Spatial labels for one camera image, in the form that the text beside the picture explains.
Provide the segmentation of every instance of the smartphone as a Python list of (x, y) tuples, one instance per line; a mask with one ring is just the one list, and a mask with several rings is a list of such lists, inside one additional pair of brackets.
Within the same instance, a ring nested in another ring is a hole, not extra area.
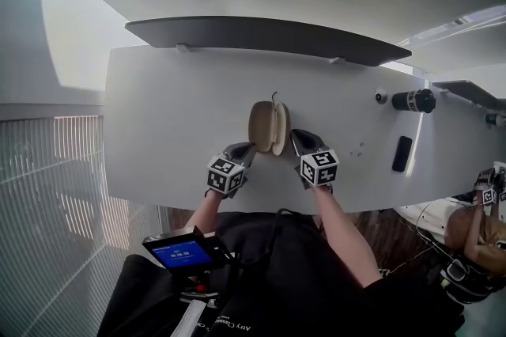
[(401, 136), (398, 140), (397, 151), (395, 152), (394, 164), (392, 169), (397, 172), (404, 172), (408, 158), (410, 157), (411, 145), (413, 144), (412, 138)]

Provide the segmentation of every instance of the black and white marker cube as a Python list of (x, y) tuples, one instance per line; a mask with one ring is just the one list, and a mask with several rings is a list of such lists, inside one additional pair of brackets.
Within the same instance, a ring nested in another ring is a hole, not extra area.
[(339, 159), (333, 150), (300, 156), (300, 176), (315, 187), (335, 180)]
[(222, 194), (228, 194), (243, 184), (245, 167), (214, 156), (207, 165), (207, 185)]
[(490, 205), (490, 203), (495, 203), (496, 201), (497, 201), (497, 193), (493, 188), (490, 188), (487, 191), (483, 191), (484, 205)]

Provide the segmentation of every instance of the display screen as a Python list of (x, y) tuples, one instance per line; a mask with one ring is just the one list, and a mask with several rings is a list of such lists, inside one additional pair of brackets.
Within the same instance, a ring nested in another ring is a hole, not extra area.
[(151, 251), (167, 268), (187, 267), (212, 261), (196, 241), (171, 244)]

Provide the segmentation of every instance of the black cylinder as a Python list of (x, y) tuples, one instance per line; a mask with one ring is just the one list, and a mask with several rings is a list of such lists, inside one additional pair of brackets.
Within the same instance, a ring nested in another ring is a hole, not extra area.
[(399, 111), (430, 113), (436, 107), (436, 98), (430, 89), (422, 88), (408, 93), (396, 93), (392, 105)]

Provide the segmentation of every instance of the black shirt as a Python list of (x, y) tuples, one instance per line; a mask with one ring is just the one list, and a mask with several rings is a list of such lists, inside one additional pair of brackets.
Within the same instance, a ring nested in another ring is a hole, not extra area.
[[(217, 234), (241, 261), (267, 248), (274, 214), (224, 214)], [(170, 335), (188, 303), (171, 274), (129, 256), (100, 325), (105, 335)], [(460, 305), (421, 278), (390, 275), (362, 288), (310, 216), (282, 215), (270, 258), (240, 275), (222, 309), (206, 309), (194, 335), (452, 335)]]

